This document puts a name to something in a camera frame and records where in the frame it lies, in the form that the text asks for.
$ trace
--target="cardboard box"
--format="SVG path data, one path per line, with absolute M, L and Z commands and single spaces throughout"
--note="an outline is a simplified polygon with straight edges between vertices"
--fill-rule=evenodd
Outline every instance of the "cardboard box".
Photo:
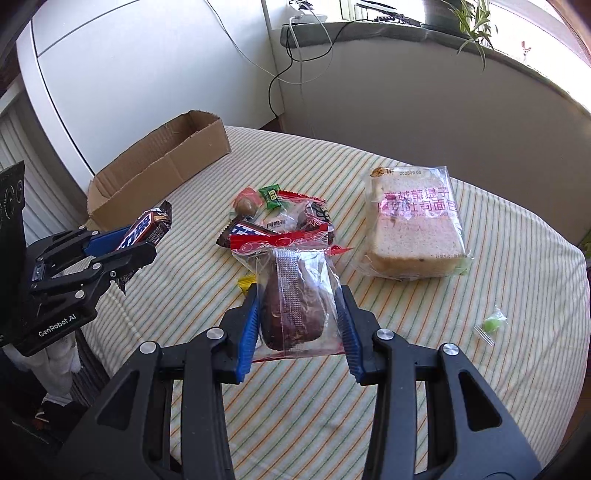
M 195 110 L 179 115 L 96 175 L 88 190 L 88 215 L 102 231 L 129 225 L 230 151 L 218 116 Z

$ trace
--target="silver rivet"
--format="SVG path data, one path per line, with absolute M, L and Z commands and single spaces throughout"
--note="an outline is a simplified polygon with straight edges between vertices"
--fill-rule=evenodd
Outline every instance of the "silver rivet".
M 207 331 L 207 338 L 210 340 L 219 340 L 223 337 L 223 330 L 218 327 L 210 328 Z
M 443 345 L 443 353 L 446 353 L 448 355 L 457 355 L 458 353 L 460 353 L 460 349 L 457 347 L 457 345 L 453 343 L 445 343 Z
M 380 328 L 375 334 L 382 340 L 392 340 L 394 338 L 394 332 L 387 328 Z
M 139 346 L 139 351 L 142 353 L 154 353 L 156 344 L 154 342 L 144 342 Z

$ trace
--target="striped tablecloth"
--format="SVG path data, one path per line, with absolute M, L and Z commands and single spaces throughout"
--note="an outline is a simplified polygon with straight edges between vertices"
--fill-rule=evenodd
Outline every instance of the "striped tablecloth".
M 84 328 L 113 374 L 145 340 L 187 342 L 242 303 L 244 267 L 215 245 L 233 197 L 247 186 L 323 197 L 341 245 L 365 235 L 362 177 L 400 164 L 325 141 L 228 127 L 232 153 L 168 198 L 173 230 L 158 257 L 128 284 L 112 286 L 98 318 Z M 364 277 L 351 259 L 336 261 L 341 282 L 361 308 L 409 342 L 458 344 L 507 406 L 545 464 L 555 454 L 583 383 L 589 346 L 589 284 L 582 253 L 533 213 L 452 180 L 467 246 L 476 257 L 459 277 L 395 282 Z M 508 316 L 494 346 L 474 322 L 497 304 Z M 180 457 L 180 386 L 171 422 Z M 344 356 L 255 364 L 245 382 L 224 387 L 228 438 L 237 479 L 361 477 L 375 387 L 360 387 Z M 424 389 L 418 386 L 417 468 L 426 467 Z

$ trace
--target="plant pot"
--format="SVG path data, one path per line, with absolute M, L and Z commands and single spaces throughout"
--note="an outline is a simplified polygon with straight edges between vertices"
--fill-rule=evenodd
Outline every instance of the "plant pot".
M 462 8 L 460 0 L 447 1 L 458 9 Z M 460 31 L 459 20 L 445 2 L 441 0 L 423 0 L 423 7 L 425 9 L 425 23 L 421 24 L 423 28 L 455 35 L 456 37 L 468 38 L 466 34 Z

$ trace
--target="floor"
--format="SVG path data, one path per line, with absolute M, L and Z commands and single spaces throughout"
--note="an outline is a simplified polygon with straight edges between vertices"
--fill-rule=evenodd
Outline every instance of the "floor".
M 566 430 L 566 434 L 564 434 L 563 444 L 568 442 L 570 436 L 576 430 L 579 422 L 585 416 L 585 414 L 591 414 L 591 375 L 587 375 L 585 378 L 585 383 L 583 384 L 583 391 L 581 392 L 581 396 L 579 398 L 579 403 L 577 403 L 576 408 L 574 409 L 574 413 L 572 418 L 570 419 L 569 427 Z

